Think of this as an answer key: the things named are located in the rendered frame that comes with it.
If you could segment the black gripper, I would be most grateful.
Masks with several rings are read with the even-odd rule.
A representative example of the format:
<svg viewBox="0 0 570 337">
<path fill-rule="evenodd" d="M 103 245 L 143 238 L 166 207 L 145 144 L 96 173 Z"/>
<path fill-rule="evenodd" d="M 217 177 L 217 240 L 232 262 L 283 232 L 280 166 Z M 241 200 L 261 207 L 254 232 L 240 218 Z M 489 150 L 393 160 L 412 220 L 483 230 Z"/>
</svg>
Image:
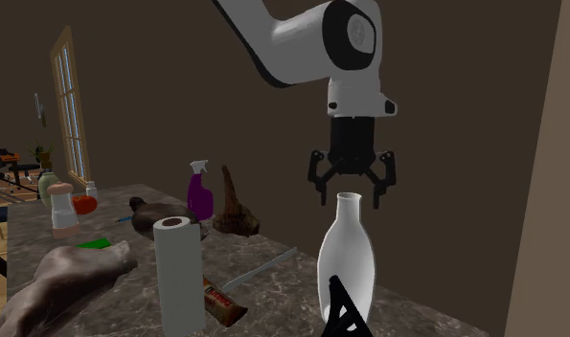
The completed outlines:
<svg viewBox="0 0 570 337">
<path fill-rule="evenodd" d="M 397 183 L 396 158 L 392 150 L 374 151 L 375 122 L 372 117 L 331 118 L 330 152 L 314 149 L 310 154 L 308 181 L 320 193 L 320 204 L 327 204 L 327 184 L 336 174 L 364 174 L 374 184 L 373 209 L 379 209 L 379 200 Z M 318 165 L 330 156 L 331 167 L 323 175 Z M 385 175 L 379 178 L 370 168 L 377 159 L 385 166 Z"/>
</svg>

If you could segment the white bottle-shaped vase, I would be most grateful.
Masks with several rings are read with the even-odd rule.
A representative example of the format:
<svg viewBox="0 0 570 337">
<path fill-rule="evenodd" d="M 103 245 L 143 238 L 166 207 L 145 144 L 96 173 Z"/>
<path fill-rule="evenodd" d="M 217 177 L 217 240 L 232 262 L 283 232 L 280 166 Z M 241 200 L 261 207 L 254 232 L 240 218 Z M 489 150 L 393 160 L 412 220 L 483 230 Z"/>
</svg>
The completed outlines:
<svg viewBox="0 0 570 337">
<path fill-rule="evenodd" d="M 318 296 L 324 322 L 332 306 L 329 278 L 333 275 L 342 281 L 361 317 L 368 321 L 376 283 L 376 262 L 360 219 L 361 198 L 355 192 L 337 194 L 336 216 L 319 251 Z"/>
</svg>

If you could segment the brown cone-shaped figure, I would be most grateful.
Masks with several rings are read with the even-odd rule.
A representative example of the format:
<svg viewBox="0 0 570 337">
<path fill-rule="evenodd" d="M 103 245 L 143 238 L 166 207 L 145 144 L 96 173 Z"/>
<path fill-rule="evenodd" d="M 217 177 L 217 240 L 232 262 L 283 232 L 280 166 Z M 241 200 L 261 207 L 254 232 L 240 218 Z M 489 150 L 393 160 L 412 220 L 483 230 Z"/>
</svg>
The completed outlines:
<svg viewBox="0 0 570 337">
<path fill-rule="evenodd" d="M 260 221 L 242 205 L 236 194 L 229 169 L 221 166 L 224 179 L 225 206 L 223 212 L 213 219 L 213 228 L 224 234 L 254 236 L 259 233 Z"/>
</svg>

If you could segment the white plastic knife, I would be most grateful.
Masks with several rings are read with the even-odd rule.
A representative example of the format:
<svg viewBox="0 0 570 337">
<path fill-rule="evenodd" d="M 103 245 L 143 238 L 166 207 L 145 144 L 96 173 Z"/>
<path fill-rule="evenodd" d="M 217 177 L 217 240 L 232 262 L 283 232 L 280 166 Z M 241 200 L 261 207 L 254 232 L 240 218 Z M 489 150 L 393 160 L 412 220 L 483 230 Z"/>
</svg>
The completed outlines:
<svg viewBox="0 0 570 337">
<path fill-rule="evenodd" d="M 223 292 L 230 292 L 233 289 L 235 289 L 236 287 L 240 286 L 241 284 L 245 283 L 246 281 L 248 281 L 249 279 L 251 279 L 252 277 L 254 277 L 255 275 L 259 274 L 261 271 L 266 270 L 268 268 L 271 268 L 272 266 L 290 258 L 292 255 L 294 255 L 297 252 L 297 248 L 294 247 L 282 254 L 280 254 L 279 256 L 275 257 L 274 259 L 268 261 L 267 263 L 251 270 L 248 271 L 245 274 L 242 274 L 230 281 L 228 281 L 227 283 L 225 283 L 223 285 L 223 287 L 221 288 L 221 290 Z"/>
</svg>

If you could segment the purple spray bottle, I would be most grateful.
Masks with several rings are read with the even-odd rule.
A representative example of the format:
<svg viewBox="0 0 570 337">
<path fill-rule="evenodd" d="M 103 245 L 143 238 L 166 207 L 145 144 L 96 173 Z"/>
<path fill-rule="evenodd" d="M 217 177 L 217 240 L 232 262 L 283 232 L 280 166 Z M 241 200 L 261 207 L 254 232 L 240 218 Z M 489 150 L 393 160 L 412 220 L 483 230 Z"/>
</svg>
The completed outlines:
<svg viewBox="0 0 570 337">
<path fill-rule="evenodd" d="M 194 174 L 190 179 L 187 194 L 188 208 L 199 220 L 210 218 L 214 214 L 214 197 L 210 190 L 203 187 L 203 171 L 207 171 L 208 160 L 192 161 L 190 166 Z"/>
</svg>

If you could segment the brown wrapped chocolate bar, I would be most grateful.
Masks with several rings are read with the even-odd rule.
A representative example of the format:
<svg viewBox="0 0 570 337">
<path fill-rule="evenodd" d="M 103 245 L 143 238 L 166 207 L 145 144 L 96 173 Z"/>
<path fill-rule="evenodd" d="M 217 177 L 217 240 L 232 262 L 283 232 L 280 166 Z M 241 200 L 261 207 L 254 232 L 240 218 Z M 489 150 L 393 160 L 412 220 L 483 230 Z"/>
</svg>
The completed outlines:
<svg viewBox="0 0 570 337">
<path fill-rule="evenodd" d="M 205 309 L 225 327 L 232 326 L 248 312 L 247 307 L 235 303 L 206 278 L 203 290 Z"/>
</svg>

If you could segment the white paper towel roll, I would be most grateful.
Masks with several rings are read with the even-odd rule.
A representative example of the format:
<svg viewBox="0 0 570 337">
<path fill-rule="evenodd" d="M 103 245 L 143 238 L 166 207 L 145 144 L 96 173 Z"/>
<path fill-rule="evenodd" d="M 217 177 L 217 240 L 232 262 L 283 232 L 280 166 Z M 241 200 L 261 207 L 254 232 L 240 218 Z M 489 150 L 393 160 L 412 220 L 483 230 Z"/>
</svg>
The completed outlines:
<svg viewBox="0 0 570 337">
<path fill-rule="evenodd" d="M 206 327 L 200 226 L 173 216 L 153 225 L 165 337 L 188 337 Z"/>
</svg>

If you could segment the green flat card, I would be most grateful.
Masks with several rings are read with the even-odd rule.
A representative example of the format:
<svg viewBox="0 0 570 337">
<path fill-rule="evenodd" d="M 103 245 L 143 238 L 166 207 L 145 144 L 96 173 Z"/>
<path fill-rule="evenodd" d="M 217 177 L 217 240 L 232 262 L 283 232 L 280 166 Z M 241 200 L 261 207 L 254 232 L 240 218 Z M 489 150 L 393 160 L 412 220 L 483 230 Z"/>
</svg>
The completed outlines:
<svg viewBox="0 0 570 337">
<path fill-rule="evenodd" d="M 79 248 L 85 248 L 85 249 L 104 249 L 110 246 L 111 242 L 106 237 L 88 241 L 78 245 Z"/>
</svg>

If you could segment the red tomato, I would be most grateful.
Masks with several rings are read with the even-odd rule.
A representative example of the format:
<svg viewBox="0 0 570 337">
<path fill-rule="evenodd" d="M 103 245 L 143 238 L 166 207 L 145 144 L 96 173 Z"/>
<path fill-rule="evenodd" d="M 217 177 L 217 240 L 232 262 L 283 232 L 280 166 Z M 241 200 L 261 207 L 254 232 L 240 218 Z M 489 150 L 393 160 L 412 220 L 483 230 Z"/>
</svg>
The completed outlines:
<svg viewBox="0 0 570 337">
<path fill-rule="evenodd" d="M 78 215 L 92 213 L 97 209 L 98 206 L 97 199 L 89 195 L 73 196 L 72 202 L 76 214 Z"/>
</svg>

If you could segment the wooden framed window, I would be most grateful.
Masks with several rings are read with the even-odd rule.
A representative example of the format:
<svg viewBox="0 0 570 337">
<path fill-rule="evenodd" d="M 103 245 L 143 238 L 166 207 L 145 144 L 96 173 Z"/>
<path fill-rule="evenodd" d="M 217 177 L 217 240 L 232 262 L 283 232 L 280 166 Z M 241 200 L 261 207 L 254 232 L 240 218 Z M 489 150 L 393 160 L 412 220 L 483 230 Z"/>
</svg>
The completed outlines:
<svg viewBox="0 0 570 337">
<path fill-rule="evenodd" d="M 73 47 L 72 30 L 66 25 L 50 53 L 50 60 L 68 175 L 76 185 L 85 189 L 91 180 L 91 171 Z"/>
</svg>

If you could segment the pink-capped clear grinder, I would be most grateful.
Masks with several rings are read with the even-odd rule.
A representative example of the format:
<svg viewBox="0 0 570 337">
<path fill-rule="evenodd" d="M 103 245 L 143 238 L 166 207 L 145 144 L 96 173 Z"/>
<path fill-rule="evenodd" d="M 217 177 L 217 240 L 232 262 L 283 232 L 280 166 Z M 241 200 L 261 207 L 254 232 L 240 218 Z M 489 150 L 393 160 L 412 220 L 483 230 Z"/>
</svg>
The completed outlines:
<svg viewBox="0 0 570 337">
<path fill-rule="evenodd" d="M 72 201 L 73 186 L 57 182 L 48 187 L 52 202 L 53 237 L 75 236 L 80 231 L 79 220 Z"/>
</svg>

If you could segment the pale green vase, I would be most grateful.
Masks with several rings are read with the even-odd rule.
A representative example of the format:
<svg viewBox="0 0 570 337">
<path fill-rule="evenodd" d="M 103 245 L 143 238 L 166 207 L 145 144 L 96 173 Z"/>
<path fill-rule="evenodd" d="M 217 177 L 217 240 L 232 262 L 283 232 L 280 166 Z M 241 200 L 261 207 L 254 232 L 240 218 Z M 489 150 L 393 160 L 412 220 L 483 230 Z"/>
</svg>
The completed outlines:
<svg viewBox="0 0 570 337">
<path fill-rule="evenodd" d="M 47 192 L 47 189 L 51 185 L 54 185 L 55 183 L 58 183 L 58 182 L 59 182 L 59 179 L 57 178 L 57 176 L 49 169 L 43 171 L 38 178 L 38 189 L 37 190 L 38 190 L 39 199 L 42 201 L 43 205 L 46 208 L 52 207 L 51 196 Z"/>
</svg>

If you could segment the potted green plant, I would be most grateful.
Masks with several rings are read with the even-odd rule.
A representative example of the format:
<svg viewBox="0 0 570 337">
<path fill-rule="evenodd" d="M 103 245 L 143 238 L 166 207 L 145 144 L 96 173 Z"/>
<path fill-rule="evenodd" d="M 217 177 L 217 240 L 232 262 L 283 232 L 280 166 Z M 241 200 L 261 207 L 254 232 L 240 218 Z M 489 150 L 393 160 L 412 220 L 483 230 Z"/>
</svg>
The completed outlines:
<svg viewBox="0 0 570 337">
<path fill-rule="evenodd" d="M 36 143 L 35 149 L 30 149 L 29 152 L 36 158 L 42 169 L 52 169 L 53 164 L 51 160 L 51 153 L 55 149 L 55 144 L 51 143 L 48 147 L 44 147 L 40 143 Z"/>
</svg>

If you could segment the grey-brown crumpled cloth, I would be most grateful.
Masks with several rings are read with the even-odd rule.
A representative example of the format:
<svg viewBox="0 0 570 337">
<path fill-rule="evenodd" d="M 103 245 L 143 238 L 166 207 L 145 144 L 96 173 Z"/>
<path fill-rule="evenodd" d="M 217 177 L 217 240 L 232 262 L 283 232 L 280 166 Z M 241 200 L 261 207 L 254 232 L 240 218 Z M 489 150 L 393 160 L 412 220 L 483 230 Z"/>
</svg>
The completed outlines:
<svg viewBox="0 0 570 337">
<path fill-rule="evenodd" d="M 57 247 L 3 307 L 0 337 L 53 337 L 137 266 L 125 241 L 105 249 Z"/>
</svg>

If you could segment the grey wall ornament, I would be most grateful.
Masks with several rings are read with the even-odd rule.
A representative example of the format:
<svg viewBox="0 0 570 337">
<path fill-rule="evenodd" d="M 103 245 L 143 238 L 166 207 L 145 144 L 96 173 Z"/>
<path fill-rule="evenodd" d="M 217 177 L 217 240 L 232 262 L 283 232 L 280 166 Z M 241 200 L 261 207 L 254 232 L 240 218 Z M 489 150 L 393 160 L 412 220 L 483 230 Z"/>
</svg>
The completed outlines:
<svg viewBox="0 0 570 337">
<path fill-rule="evenodd" d="M 44 105 L 39 101 L 39 96 L 37 93 L 34 93 L 34 103 L 35 103 L 36 115 L 40 120 L 42 127 L 46 128 L 47 122 L 45 117 L 45 108 Z"/>
</svg>

